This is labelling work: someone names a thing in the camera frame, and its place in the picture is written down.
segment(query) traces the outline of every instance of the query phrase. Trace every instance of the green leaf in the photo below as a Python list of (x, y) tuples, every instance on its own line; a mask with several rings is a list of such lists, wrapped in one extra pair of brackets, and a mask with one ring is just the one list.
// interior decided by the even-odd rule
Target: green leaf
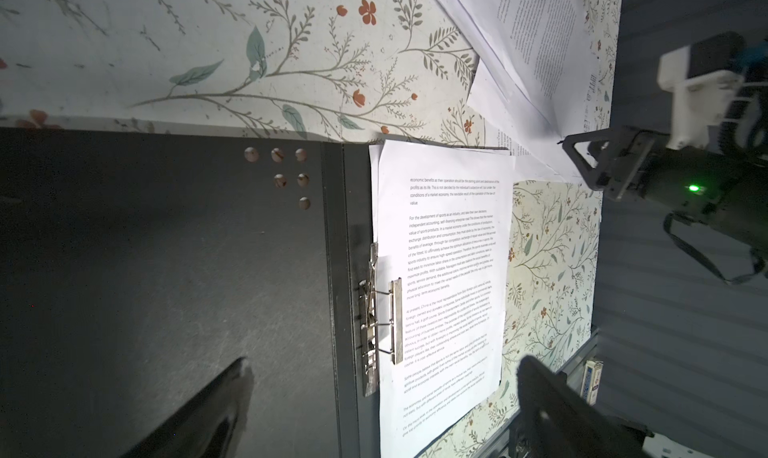
[(249, 78), (257, 80), (263, 77), (266, 74), (266, 49), (264, 47), (264, 38), (261, 37), (257, 26), (254, 26), (254, 30), (250, 32), (248, 43), (245, 47), (245, 56), (248, 57), (250, 62)]
[(341, 123), (341, 126), (344, 126), (346, 129), (362, 129), (355, 121), (352, 121), (344, 114), (339, 115), (339, 122)]
[(288, 121), (291, 126), (293, 126), (293, 129), (296, 130), (296, 133), (298, 133), (299, 136), (306, 139), (306, 128), (304, 127), (304, 121), (301, 119), (301, 114), (295, 107), (290, 106), (289, 104), (284, 104), (283, 117), (286, 118), (286, 121)]
[(525, 253), (525, 256), (528, 255), (528, 253), (531, 252), (531, 243), (533, 242), (533, 235), (528, 239), (528, 242), (525, 244), (525, 248), (523, 248), (523, 252)]
[(207, 66), (198, 66), (197, 68), (192, 68), (184, 74), (177, 74), (176, 76), (171, 77), (171, 79), (168, 81), (176, 84), (177, 86), (189, 86), (190, 84), (197, 84), (203, 79), (211, 76), (223, 62), (224, 60), (221, 60), (217, 63), (208, 64)]

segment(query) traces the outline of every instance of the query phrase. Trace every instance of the table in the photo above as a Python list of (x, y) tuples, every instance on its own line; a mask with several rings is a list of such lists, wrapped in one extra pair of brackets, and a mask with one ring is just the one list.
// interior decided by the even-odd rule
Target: table
[[(621, 0), (583, 0), (608, 126)], [(0, 124), (148, 134), (483, 146), (477, 55), (434, 0), (4, 0)], [(525, 354), (557, 368), (590, 336), (602, 196), (514, 192), (496, 393), (424, 456), (470, 456), (518, 408)]]

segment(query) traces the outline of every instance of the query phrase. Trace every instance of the stack of paper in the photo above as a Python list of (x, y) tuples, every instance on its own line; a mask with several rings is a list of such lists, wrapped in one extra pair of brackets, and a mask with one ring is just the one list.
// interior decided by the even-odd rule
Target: stack of paper
[(558, 142), (588, 131), (598, 60), (582, 26), (581, 1), (438, 2), (480, 55), (468, 104), (491, 125), (488, 144), (502, 131), (552, 168), (538, 179), (580, 181)]
[[(515, 157), (370, 148), (376, 289), (402, 279), (402, 362), (379, 355), (382, 458), (407, 458), (492, 394), (502, 372)], [(379, 322), (389, 318), (384, 297)], [(390, 345), (386, 327), (379, 347)]]

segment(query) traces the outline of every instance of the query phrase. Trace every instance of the corrugated panel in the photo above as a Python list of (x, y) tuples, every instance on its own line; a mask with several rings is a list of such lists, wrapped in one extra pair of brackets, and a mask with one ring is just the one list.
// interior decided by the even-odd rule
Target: corrugated panel
[[(668, 131), (659, 57), (726, 30), (757, 42), (768, 34), (766, 9), (768, 0), (623, 0), (611, 125)], [(652, 203), (604, 203), (598, 408), (712, 456), (768, 456), (768, 280), (722, 284), (670, 242), (665, 214)], [(750, 269), (748, 246), (678, 230), (725, 274)]]

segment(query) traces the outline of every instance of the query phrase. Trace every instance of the black strap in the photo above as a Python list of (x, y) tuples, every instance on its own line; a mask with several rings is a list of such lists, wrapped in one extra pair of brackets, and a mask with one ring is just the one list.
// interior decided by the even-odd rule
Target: black strap
[(752, 258), (752, 268), (753, 272), (749, 274), (742, 274), (741, 276), (737, 276), (734, 278), (731, 278), (730, 280), (726, 279), (725, 276), (720, 272), (720, 270), (717, 269), (717, 266), (715, 266), (715, 263), (713, 263), (708, 257), (704, 256), (704, 254), (701, 251), (698, 251), (696, 248), (689, 245), (686, 241), (684, 241), (682, 238), (678, 237), (675, 234), (672, 234), (672, 220), (679, 221), (681, 223), (688, 224), (690, 223), (685, 218), (678, 216), (676, 213), (669, 213), (667, 214), (667, 217), (664, 219), (664, 232), (669, 235), (670, 238), (672, 238), (672, 242), (675, 243), (675, 246), (677, 246), (679, 249), (684, 251), (688, 256), (692, 257), (694, 260), (698, 261), (699, 264), (703, 267), (705, 267), (707, 270), (710, 271), (713, 275), (718, 277), (720, 280), (723, 280), (723, 283), (725, 284), (742, 284), (746, 281), (751, 280), (753, 277), (755, 277), (757, 274), (760, 274), (763, 272), (763, 270), (766, 267), (766, 261), (757, 255), (757, 251), (752, 248), (750, 249), (750, 257)]

